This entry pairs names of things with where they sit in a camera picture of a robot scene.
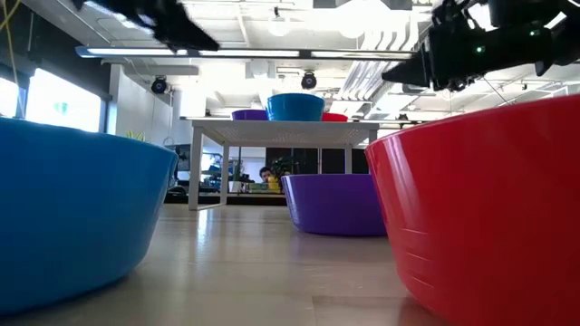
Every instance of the window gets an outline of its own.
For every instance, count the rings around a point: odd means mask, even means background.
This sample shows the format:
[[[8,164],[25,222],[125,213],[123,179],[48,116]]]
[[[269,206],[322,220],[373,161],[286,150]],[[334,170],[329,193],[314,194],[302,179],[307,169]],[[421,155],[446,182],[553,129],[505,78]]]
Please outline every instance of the window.
[[[99,96],[58,76],[37,69],[30,79],[26,119],[85,131],[99,131]]]
[[[18,86],[0,78],[0,116],[13,118],[18,106]]]

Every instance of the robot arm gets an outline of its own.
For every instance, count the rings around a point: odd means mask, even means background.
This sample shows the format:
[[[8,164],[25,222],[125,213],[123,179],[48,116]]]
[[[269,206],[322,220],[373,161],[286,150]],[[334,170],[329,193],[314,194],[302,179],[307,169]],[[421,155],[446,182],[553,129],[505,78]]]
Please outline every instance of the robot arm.
[[[155,39],[174,52],[179,49],[216,51],[219,44],[191,22],[177,0],[72,0],[77,10],[84,5],[125,19],[149,30]]]
[[[470,16],[477,3],[488,6],[494,30]],[[560,13],[566,18],[547,28]],[[420,50],[384,80],[462,91],[487,72],[534,63],[541,76],[580,57],[579,0],[443,0],[432,14]]]

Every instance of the wooden floor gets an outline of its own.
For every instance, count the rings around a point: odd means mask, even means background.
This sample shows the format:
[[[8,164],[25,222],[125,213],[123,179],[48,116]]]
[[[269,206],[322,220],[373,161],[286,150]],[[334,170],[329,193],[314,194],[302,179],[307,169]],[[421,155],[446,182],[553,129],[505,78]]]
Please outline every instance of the wooden floor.
[[[408,294],[386,238],[301,234],[286,207],[164,206],[127,278],[0,319],[49,326],[443,326]]]

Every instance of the yellow cable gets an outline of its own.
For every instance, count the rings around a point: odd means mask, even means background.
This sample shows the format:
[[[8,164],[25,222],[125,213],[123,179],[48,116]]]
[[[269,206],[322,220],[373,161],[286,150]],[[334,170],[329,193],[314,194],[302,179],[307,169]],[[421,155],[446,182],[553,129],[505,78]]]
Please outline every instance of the yellow cable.
[[[8,10],[6,8],[7,7],[6,0],[4,1],[3,7],[4,7],[5,20],[2,22],[2,24],[0,24],[0,31],[2,31],[4,26],[6,26],[6,33],[8,35],[8,51],[10,52],[10,62],[12,63],[12,71],[14,73],[14,83],[16,84],[16,89],[18,91],[16,96],[18,98],[18,105],[20,106],[20,110],[24,110],[24,104],[22,103],[22,98],[20,97],[20,86],[18,85],[18,73],[16,70],[16,64],[15,64],[15,53],[14,53],[14,49],[12,47],[12,34],[10,33],[10,18],[16,12],[16,9],[18,9],[20,2],[21,2],[21,0],[16,0],[14,7],[12,8],[12,10],[10,11],[10,14],[9,14]]]
[[[8,24],[8,22],[10,22],[10,18],[12,18],[12,16],[15,15],[16,9],[18,9],[18,6],[20,5],[20,2],[21,1],[22,0],[16,0],[16,3],[14,4],[14,7],[12,7],[12,10],[10,10],[10,14],[5,15],[4,21],[0,24],[0,32],[2,32],[2,30],[4,29],[4,27]],[[6,10],[6,1],[5,0],[4,0],[3,7]]]

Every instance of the table leg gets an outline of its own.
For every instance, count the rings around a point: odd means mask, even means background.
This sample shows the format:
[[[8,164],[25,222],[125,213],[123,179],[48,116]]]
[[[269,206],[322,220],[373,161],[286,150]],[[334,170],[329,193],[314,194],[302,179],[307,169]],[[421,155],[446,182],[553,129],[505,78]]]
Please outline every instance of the table leg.
[[[201,176],[201,156],[203,154],[203,128],[193,128],[193,140],[191,141],[191,162],[189,164],[189,210],[199,209],[199,178]]]
[[[379,138],[378,130],[369,130],[369,145],[371,145],[375,140]]]
[[[353,145],[344,149],[344,174],[353,173]]]
[[[229,190],[229,144],[224,143],[224,152],[221,163],[221,189],[219,190],[219,204],[227,203],[227,192]]]

